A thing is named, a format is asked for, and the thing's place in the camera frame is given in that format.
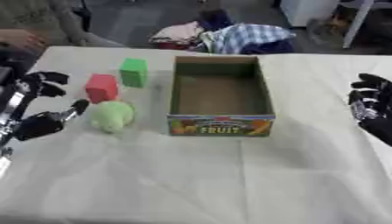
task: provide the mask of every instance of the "white table cover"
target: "white table cover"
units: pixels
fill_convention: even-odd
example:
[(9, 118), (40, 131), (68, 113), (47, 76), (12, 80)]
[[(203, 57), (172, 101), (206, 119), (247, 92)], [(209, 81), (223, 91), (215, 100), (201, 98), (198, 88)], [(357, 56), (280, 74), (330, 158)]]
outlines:
[(33, 70), (70, 74), (67, 95), (28, 113), (66, 109), (90, 74), (147, 60), (143, 89), (121, 87), (136, 121), (117, 135), (88, 113), (59, 134), (12, 142), (0, 180), (0, 223), (387, 224), (392, 148), (357, 127), (347, 106), (358, 73), (392, 80), (392, 57), (260, 56), (276, 110), (267, 138), (165, 133), (176, 55), (192, 52), (50, 48)]

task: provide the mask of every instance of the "blue checkered fabric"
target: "blue checkered fabric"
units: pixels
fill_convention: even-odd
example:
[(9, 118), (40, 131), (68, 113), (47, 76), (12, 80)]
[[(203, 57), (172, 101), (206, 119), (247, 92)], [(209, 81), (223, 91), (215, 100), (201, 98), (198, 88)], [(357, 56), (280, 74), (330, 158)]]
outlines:
[(282, 27), (261, 24), (235, 24), (213, 33), (212, 51), (239, 54), (249, 44), (267, 44), (295, 37)]

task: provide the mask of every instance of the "box label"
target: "box label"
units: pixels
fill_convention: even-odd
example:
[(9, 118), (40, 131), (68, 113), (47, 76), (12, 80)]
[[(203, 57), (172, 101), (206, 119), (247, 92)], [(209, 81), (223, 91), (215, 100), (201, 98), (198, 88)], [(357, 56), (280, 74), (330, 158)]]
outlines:
[(265, 136), (270, 132), (272, 120), (230, 116), (171, 117), (170, 132), (187, 136)]

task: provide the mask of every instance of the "green cube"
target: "green cube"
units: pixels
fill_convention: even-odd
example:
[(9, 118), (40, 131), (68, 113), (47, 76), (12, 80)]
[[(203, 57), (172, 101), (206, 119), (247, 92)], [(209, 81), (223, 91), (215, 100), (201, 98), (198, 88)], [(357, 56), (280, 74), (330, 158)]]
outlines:
[(147, 63), (143, 59), (125, 59), (120, 74), (124, 86), (142, 88), (147, 81)]

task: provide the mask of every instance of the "red cube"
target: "red cube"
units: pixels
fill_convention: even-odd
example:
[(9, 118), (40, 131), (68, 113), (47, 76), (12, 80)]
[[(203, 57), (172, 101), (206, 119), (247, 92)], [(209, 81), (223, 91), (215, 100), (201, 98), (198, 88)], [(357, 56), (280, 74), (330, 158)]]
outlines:
[(116, 77), (110, 74), (93, 74), (85, 89), (92, 103), (113, 101), (118, 91)]

